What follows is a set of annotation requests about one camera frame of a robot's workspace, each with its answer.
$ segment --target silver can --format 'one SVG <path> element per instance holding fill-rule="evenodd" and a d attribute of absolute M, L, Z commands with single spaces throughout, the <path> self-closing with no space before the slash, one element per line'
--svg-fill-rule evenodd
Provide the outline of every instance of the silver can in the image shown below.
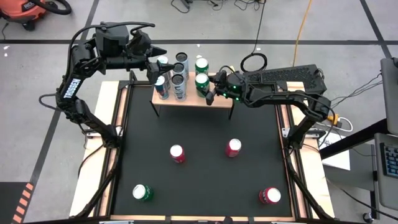
<path fill-rule="evenodd" d="M 187 99 L 187 81 L 181 74 L 173 75 L 172 87 L 174 97 L 177 101 L 185 101 Z"/>
<path fill-rule="evenodd" d="M 169 97 L 169 91 L 166 89 L 166 82 L 163 76 L 157 78 L 155 89 L 161 100 L 166 100 Z"/>
<path fill-rule="evenodd" d="M 188 55 L 184 52 L 180 52 L 177 55 L 175 55 L 175 59 L 177 59 L 178 62 L 180 62 L 184 65 L 184 70 L 185 70 L 185 73 L 187 74 L 187 80 L 188 80 L 189 79 Z"/>
<path fill-rule="evenodd" d="M 174 75 L 182 75 L 184 77 L 185 84 L 187 84 L 187 73 L 185 72 L 185 67 L 183 63 L 177 62 L 174 64 L 174 69 L 173 69 L 173 76 Z"/>
<path fill-rule="evenodd" d="M 169 62 L 169 59 L 166 56 L 159 56 L 157 58 L 157 60 L 160 63 L 168 63 Z M 170 89 L 170 80 L 172 79 L 172 72 L 168 71 L 168 72 L 164 73 L 163 76 L 165 78 L 166 89 L 169 90 Z"/>

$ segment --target concrete floor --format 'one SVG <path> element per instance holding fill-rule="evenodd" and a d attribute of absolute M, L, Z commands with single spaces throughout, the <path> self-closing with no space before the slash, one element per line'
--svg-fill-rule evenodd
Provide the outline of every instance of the concrete floor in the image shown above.
<path fill-rule="evenodd" d="M 73 8 L 69 16 L 48 14 L 37 23 L 33 32 L 19 24 L 10 24 L 4 31 L 7 40 L 0 40 L 0 181 L 29 181 L 44 143 L 53 111 L 39 105 L 44 93 L 53 93 L 65 73 L 66 40 L 87 21 L 144 21 L 156 28 L 146 28 L 152 40 L 168 40 L 158 45 L 167 49 L 172 58 L 186 52 L 191 59 L 202 55 L 210 62 L 210 71 L 222 65 L 239 68 L 241 59 L 251 52 L 252 44 L 228 44 L 225 39 L 254 40 L 261 11 L 249 6 L 241 11 L 227 1 L 222 10 L 212 11 L 205 1 L 195 1 L 188 14 L 181 14 L 170 6 L 169 0 L 68 0 Z M 375 77 L 380 71 L 379 61 L 385 57 L 380 37 L 364 11 L 365 1 L 314 0 L 302 33 L 302 40 L 324 40 L 299 45 L 296 65 L 315 63 L 325 73 L 329 98 L 350 94 L 354 89 Z M 398 40 L 395 0 L 367 0 L 371 14 L 384 40 Z M 257 47 L 267 55 L 268 68 L 289 67 L 292 64 L 294 41 L 302 21 L 307 0 L 268 0 L 265 5 Z M 89 18 L 93 8 L 94 17 Z M 5 24 L 0 20 L 0 28 Z M 266 40 L 291 40 L 283 45 Z M 388 45 L 391 55 L 398 55 L 398 46 Z M 257 61 L 248 62 L 256 68 Z M 140 79 L 145 79 L 138 72 Z M 79 91 L 89 107 L 94 109 L 100 85 L 105 80 L 126 80 L 125 71 L 109 71 L 106 76 L 96 73 L 85 81 Z M 335 111 L 350 119 L 354 131 L 385 117 L 382 87 L 378 86 L 354 99 L 340 104 Z M 77 170 L 83 157 L 83 136 L 76 125 L 61 114 L 53 134 L 39 181 L 28 209 L 25 222 L 67 218 L 76 187 Z M 369 192 L 341 186 L 358 199 L 369 203 Z M 348 198 L 334 186 L 329 186 L 336 217 L 361 222 L 361 214 L 368 209 Z M 383 208 L 395 216 L 398 212 Z M 392 223 L 382 216 L 378 223 Z"/>

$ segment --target table leg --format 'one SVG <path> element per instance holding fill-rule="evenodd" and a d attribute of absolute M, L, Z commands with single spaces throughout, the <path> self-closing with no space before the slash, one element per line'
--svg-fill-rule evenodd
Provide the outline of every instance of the table leg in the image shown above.
<path fill-rule="evenodd" d="M 230 120 L 231 117 L 232 117 L 232 113 L 233 113 L 233 111 L 234 111 L 234 107 L 235 107 L 235 103 L 232 102 L 232 107 L 231 107 L 231 109 L 229 110 L 229 115 L 228 115 L 228 119 L 229 119 L 229 120 Z"/>
<path fill-rule="evenodd" d="M 159 113 L 157 112 L 157 109 L 156 109 L 155 105 L 153 104 L 152 100 L 150 100 L 149 103 L 150 103 L 150 105 L 152 105 L 152 108 L 154 109 L 156 116 L 159 117 Z"/>

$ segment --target wooden platform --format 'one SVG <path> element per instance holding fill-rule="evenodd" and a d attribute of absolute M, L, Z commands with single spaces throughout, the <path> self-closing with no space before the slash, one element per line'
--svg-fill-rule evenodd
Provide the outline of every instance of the wooden platform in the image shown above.
<path fill-rule="evenodd" d="M 152 96 L 152 103 L 154 105 L 169 105 L 169 106 L 208 106 L 206 104 L 206 98 L 200 97 L 197 94 L 197 89 L 195 86 L 195 72 L 189 73 L 189 80 L 187 83 L 187 99 L 185 101 L 177 101 L 174 97 L 173 89 L 169 90 L 169 97 L 166 100 L 161 100 L 154 88 L 154 94 Z M 210 89 L 214 89 L 214 84 L 210 83 Z M 214 108 L 231 108 L 232 99 L 215 97 L 214 102 L 211 105 Z"/>

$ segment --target wooden table frame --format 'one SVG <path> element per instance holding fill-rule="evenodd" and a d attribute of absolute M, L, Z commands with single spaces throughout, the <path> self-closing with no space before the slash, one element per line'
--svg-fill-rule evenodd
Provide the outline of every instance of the wooden table frame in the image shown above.
<path fill-rule="evenodd" d="M 135 85 L 149 85 L 148 82 L 134 81 Z M 303 83 L 288 82 L 290 91 L 303 90 Z M 132 86 L 128 81 L 103 82 L 101 85 L 95 115 L 105 124 L 126 125 L 126 113 L 128 111 L 128 102 L 132 93 Z M 277 113 L 280 140 L 282 143 L 281 128 L 288 128 L 291 124 L 299 124 L 304 114 L 295 106 L 278 105 L 275 106 Z M 318 148 L 316 139 L 306 139 L 306 145 Z M 93 137 L 87 141 L 85 156 L 88 156 L 93 150 L 102 144 L 100 137 Z M 81 168 L 80 176 L 77 182 L 75 196 L 70 210 L 70 216 L 79 213 L 87 202 L 92 198 L 98 189 L 100 183 L 106 177 L 113 166 L 116 149 L 100 149 L 96 154 L 89 158 Z M 308 190 L 315 200 L 326 211 L 327 214 L 334 217 L 333 207 L 330 200 L 330 194 L 326 183 L 325 173 L 323 171 L 322 160 L 319 152 L 311 147 L 304 146 L 300 151 L 292 153 L 290 156 L 294 169 L 303 177 Z M 315 212 L 309 208 L 304 200 L 300 189 L 293 184 L 291 178 L 288 178 L 289 194 L 291 198 L 292 217 L 254 217 L 255 222 L 295 221 L 297 218 L 317 218 Z M 112 220 L 151 220 L 164 221 L 167 218 L 171 221 L 222 221 L 224 217 L 188 217 L 165 215 L 111 215 L 110 208 L 112 202 L 112 189 L 114 180 L 108 184 L 102 198 L 96 207 L 91 211 L 90 216 L 110 215 Z M 234 221 L 248 222 L 248 217 L 232 217 Z"/>

